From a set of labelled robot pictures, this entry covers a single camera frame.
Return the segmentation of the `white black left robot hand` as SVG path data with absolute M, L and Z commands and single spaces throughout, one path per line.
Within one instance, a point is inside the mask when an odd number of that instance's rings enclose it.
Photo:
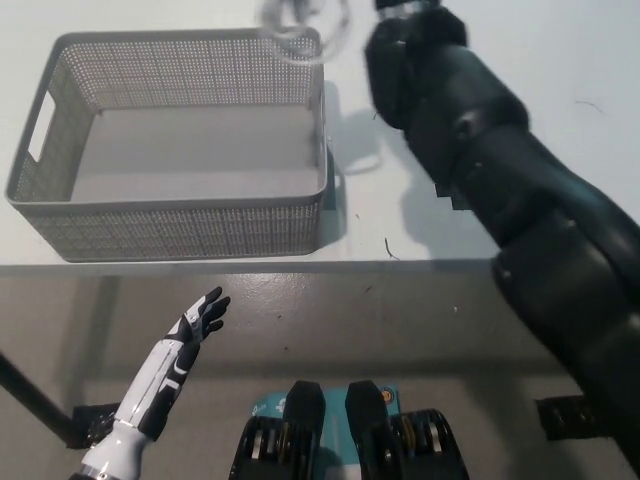
M 199 354 L 201 343 L 220 330 L 230 298 L 220 286 L 189 307 L 153 347 L 115 414 L 114 423 L 158 440 Z

